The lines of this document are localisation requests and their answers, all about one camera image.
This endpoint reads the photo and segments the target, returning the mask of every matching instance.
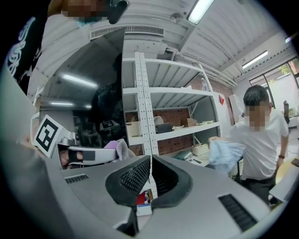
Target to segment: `hand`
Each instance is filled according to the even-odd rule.
[[[217,137],[217,136],[214,136],[214,137],[209,138],[209,142],[214,141],[214,140],[218,140],[218,139],[220,139],[220,138]]]
[[[278,158],[276,162],[276,170],[279,169],[279,167],[284,163],[284,159]]]
[[[61,162],[61,166],[63,169],[66,169],[66,167],[69,164],[69,151],[68,150],[62,150],[59,152],[59,158]],[[77,158],[78,160],[83,160],[83,154],[82,152],[77,152]]]

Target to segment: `window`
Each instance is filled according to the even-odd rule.
[[[299,112],[299,60],[289,62],[249,81],[253,85],[265,87],[273,107],[283,111],[284,101],[289,103],[289,108]]]
[[[267,84],[267,81],[265,79],[265,77],[262,75],[258,78],[255,78],[253,80],[250,80],[250,84],[251,86],[254,86],[254,85],[261,85],[263,86],[266,90],[267,90],[267,93],[269,95],[269,101],[272,103],[272,105],[274,106],[274,103],[273,103],[273,99],[272,99],[272,95],[270,93],[270,90],[269,90],[269,87],[268,87],[268,84]]]
[[[289,108],[297,109],[299,106],[298,87],[289,64],[281,65],[264,76],[275,102],[275,108],[283,111],[286,100],[289,103]]]
[[[289,61],[289,66],[294,75],[299,74],[299,60],[295,58],[294,60]]]

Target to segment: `beige box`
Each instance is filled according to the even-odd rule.
[[[205,155],[209,152],[207,144],[196,144],[192,146],[192,153],[196,156]]]
[[[134,136],[141,136],[141,127],[140,127],[140,122],[127,122],[127,133],[128,137],[134,137]]]
[[[191,126],[196,126],[197,120],[196,119],[181,119],[181,125],[184,125],[184,127],[191,127]]]

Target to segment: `white box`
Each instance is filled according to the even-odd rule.
[[[151,215],[153,214],[151,210],[151,205],[150,204],[142,204],[142,205],[137,205],[137,216],[144,216],[144,215]]]
[[[140,122],[127,122],[127,133],[128,137],[134,137],[134,136],[141,136],[141,127],[140,127]]]
[[[209,152],[209,147],[207,144],[197,144],[192,146],[192,153],[196,156],[205,155]]]

